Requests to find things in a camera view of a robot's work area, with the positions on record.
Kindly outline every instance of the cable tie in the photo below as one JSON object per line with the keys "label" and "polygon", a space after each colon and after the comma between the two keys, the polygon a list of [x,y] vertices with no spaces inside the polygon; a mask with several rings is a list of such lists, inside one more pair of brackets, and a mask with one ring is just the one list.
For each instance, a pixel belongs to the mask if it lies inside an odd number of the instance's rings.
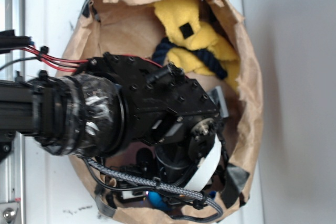
{"label": "cable tie", "polygon": [[161,185],[161,179],[158,178],[158,177],[153,177],[153,181],[156,183],[155,189],[159,190],[160,189],[160,185]]}
{"label": "cable tie", "polygon": [[204,208],[204,203],[206,202],[208,196],[204,193],[204,191],[200,192],[203,195],[201,200],[194,200],[193,207],[197,210],[201,210]]}
{"label": "cable tie", "polygon": [[49,52],[49,48],[46,47],[46,46],[42,46],[42,47],[40,48],[40,52],[39,52],[39,54],[36,56],[37,59],[38,59],[39,61],[41,61],[41,58],[43,58],[43,55],[48,54],[48,52]]}

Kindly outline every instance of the yellow fabric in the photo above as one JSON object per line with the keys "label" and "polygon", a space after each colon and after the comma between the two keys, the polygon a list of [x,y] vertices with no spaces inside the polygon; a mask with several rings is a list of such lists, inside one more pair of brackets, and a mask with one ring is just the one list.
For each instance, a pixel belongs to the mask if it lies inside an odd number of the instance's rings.
{"label": "yellow fabric", "polygon": [[[191,51],[207,49],[212,52],[228,73],[225,81],[237,91],[239,57],[230,43],[216,33],[209,23],[199,20],[198,0],[162,0],[154,3],[154,8],[169,41]],[[194,34],[184,39],[180,27],[186,23],[190,24]],[[215,75],[201,60],[183,48],[172,48],[167,56],[169,61],[187,73],[194,71],[207,76]]]}

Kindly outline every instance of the white flat cable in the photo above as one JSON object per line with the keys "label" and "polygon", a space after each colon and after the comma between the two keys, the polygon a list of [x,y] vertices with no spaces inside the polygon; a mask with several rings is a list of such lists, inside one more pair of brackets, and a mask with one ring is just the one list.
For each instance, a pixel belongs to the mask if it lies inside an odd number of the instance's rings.
{"label": "white flat cable", "polygon": [[195,172],[194,176],[189,180],[184,189],[201,191],[212,175],[216,171],[220,160],[222,144],[220,143],[218,136],[215,136],[215,143],[209,154],[205,159],[202,159],[199,164],[200,167]]}

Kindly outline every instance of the black square patch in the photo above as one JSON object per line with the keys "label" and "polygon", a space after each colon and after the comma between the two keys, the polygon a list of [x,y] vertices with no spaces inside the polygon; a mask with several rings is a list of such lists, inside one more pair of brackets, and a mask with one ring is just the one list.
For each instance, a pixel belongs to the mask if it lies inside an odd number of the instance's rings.
{"label": "black square patch", "polygon": [[181,33],[183,35],[183,38],[186,39],[194,34],[193,28],[189,23],[184,24],[183,26],[180,26]]}

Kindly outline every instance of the blue object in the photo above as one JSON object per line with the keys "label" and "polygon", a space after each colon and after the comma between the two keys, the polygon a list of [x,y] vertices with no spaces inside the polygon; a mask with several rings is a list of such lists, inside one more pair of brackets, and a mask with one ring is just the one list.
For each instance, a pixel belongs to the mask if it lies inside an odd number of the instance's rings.
{"label": "blue object", "polygon": [[211,192],[209,193],[209,197],[210,197],[211,199],[215,199],[215,197],[216,197],[216,191],[211,191]]}
{"label": "blue object", "polygon": [[152,204],[153,207],[161,210],[161,211],[171,211],[172,209],[167,206],[165,202],[163,202],[160,194],[150,191],[148,193],[147,199]]}
{"label": "blue object", "polygon": [[[174,47],[179,47],[174,43],[171,43],[167,37],[163,38],[160,44],[157,45],[156,50],[152,56],[152,61],[163,65],[164,59],[166,58],[167,53],[170,49]],[[195,51],[188,50],[183,48],[193,55],[195,55],[198,59],[200,59],[212,72],[214,72],[221,80],[227,77],[227,72],[222,68],[219,61],[215,58],[214,54],[207,49],[199,49]]]}

